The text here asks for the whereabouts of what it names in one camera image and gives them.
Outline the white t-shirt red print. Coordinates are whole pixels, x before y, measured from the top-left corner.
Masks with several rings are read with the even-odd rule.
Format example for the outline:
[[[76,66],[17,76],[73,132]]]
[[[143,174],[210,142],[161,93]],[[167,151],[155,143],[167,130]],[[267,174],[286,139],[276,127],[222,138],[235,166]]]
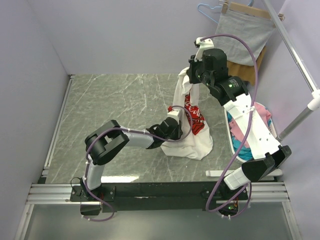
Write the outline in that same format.
[[[186,67],[178,74],[173,102],[168,108],[172,111],[174,106],[185,107],[182,110],[182,140],[178,142],[165,142],[161,149],[166,156],[184,157],[193,160],[202,160],[213,149],[213,139],[210,128],[199,108],[200,86],[190,83]]]

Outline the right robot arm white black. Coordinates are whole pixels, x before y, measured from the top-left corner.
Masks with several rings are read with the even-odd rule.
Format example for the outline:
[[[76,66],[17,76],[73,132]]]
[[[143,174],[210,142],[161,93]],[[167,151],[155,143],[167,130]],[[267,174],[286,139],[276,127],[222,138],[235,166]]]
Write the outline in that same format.
[[[252,103],[244,81],[229,75],[227,56],[221,49],[199,49],[189,63],[190,82],[208,87],[210,94],[233,117],[252,153],[253,158],[224,177],[224,184],[219,187],[221,197],[230,200],[239,187],[257,182],[279,168],[292,151],[289,146],[282,146],[269,131]]]

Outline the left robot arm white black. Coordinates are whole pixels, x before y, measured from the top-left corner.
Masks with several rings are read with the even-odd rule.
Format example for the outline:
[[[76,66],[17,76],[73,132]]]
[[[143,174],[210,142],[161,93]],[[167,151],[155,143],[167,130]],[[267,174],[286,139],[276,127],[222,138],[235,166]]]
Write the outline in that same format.
[[[172,117],[145,130],[130,130],[120,126],[116,120],[110,120],[84,141],[86,169],[80,181],[82,195],[88,201],[99,197],[104,167],[124,147],[155,149],[168,140],[180,140],[182,135],[182,121]]]

